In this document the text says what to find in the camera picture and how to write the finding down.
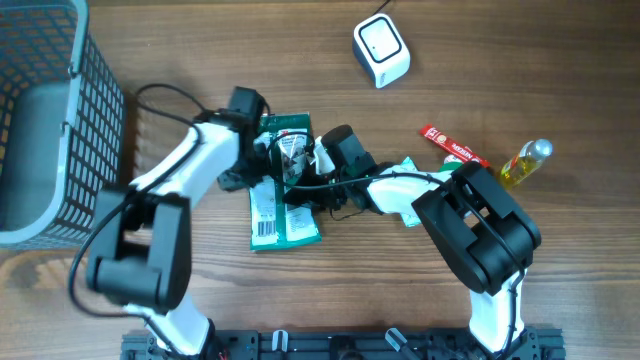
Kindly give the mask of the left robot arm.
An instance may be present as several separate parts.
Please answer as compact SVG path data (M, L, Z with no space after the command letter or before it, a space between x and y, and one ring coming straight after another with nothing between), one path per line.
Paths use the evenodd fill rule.
M104 186L96 224L79 250L86 285L122 306L120 317L145 322L173 359L226 359L213 321L187 288L192 271L193 208L213 184L247 189L267 173L266 150L254 142L270 110L256 90L236 87L226 107L201 108L184 140L128 186Z

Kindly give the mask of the red coffee stick sachet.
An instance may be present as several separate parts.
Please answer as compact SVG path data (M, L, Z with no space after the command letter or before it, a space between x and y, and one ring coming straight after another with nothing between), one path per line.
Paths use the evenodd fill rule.
M453 138L444 134L432 124L424 126L420 130L420 134L450 155L460 159L463 163L473 161L481 164L485 168L490 166L490 163L486 159L477 155L467 146L460 144Z

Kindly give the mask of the green lidded cup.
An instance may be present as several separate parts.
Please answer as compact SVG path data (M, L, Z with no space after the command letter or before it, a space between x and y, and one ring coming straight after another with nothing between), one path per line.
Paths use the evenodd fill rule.
M456 162L456 161L452 161L452 162L448 162L448 163L444 163L439 171L440 172L446 172L446 171L454 171L456 169L458 169L460 166L462 166L463 163L462 162Z

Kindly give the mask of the yellow dish soap bottle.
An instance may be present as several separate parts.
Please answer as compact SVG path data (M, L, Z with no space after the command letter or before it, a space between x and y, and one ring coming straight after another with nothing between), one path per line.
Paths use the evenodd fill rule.
M552 155L553 145L547 139L527 142L498 174L499 183L507 188L519 185Z

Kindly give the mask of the teal snack packet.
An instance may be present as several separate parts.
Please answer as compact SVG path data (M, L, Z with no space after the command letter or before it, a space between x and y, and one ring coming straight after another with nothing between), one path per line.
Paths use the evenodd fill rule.
M404 169L404 170L412 170L412 171L417 171L417 167L415 165L415 163L413 162L413 160L410 157L406 157L401 163L400 166ZM411 228L411 227L415 227L421 224L420 219L417 216L412 216L412 215L407 215L407 214L401 214L401 219L404 223L404 225L407 228Z

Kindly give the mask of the green sponge package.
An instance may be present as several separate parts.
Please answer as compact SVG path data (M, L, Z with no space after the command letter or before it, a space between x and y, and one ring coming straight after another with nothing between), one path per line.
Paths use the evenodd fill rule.
M251 251L284 250L322 240L311 209L284 202L289 186L307 169L305 147L312 140L307 113L262 117L254 144L263 152L267 174L249 189Z

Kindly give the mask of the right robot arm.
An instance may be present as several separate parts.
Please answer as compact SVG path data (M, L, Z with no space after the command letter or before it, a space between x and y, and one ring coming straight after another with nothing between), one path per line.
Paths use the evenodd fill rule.
M505 359L524 332L521 285L541 243L537 225L480 163L407 170L378 163L341 125L304 146L280 180L284 201L419 219L445 263L470 291L469 330L484 352Z

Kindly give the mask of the red tissue pack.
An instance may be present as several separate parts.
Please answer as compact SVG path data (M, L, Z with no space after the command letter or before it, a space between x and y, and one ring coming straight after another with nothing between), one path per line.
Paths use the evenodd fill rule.
M457 157L457 156L455 156L455 155L450 154L450 155L447 155L447 156L445 157L445 159L444 159L444 163L445 163L445 164L449 164L449 163L463 163L463 160L462 160L462 159L460 159L460 158L458 158L458 157Z

